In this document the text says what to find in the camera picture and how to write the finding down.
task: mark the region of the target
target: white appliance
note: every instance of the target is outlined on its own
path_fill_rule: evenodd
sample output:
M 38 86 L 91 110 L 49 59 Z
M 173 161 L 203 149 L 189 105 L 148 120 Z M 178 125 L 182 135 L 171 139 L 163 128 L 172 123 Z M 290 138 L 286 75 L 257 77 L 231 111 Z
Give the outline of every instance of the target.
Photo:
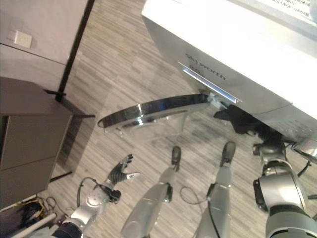
M 197 89 L 316 158 L 316 7 L 315 0 L 147 0 L 142 15 L 160 53 Z

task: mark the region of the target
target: label sticker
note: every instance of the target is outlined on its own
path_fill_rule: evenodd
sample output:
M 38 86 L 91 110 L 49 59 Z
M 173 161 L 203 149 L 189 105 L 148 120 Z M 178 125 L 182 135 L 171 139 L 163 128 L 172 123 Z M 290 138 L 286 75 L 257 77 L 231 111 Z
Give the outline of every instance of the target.
M 310 0 L 258 0 L 266 5 L 287 13 L 293 13 L 293 16 L 303 16 L 311 19 L 310 16 Z

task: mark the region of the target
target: electrical outlet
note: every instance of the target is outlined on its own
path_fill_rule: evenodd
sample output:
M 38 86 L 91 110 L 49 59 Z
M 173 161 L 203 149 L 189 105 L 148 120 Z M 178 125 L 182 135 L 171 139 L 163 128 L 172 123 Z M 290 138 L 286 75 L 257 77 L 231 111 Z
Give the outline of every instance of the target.
M 14 43 L 19 46 L 30 48 L 32 43 L 32 36 L 20 31 L 16 31 Z

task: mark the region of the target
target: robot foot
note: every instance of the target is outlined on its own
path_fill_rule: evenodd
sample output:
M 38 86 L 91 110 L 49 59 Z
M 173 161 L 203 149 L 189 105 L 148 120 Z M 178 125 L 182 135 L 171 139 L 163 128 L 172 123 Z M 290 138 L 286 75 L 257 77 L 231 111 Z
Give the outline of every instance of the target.
M 220 162 L 220 167 L 222 167 L 225 163 L 231 164 L 235 151 L 236 151 L 236 144 L 233 141 L 229 141 L 225 144 L 222 150 L 222 158 Z
M 175 171 L 179 171 L 180 159 L 181 149 L 179 146 L 174 146 L 172 150 L 172 165 L 175 165 Z

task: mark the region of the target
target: gray cabinet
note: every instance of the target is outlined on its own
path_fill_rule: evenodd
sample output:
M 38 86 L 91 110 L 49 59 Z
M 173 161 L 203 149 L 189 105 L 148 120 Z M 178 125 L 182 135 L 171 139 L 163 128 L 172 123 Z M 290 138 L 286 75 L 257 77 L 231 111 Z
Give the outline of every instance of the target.
M 47 188 L 72 113 L 35 83 L 0 79 L 0 208 Z

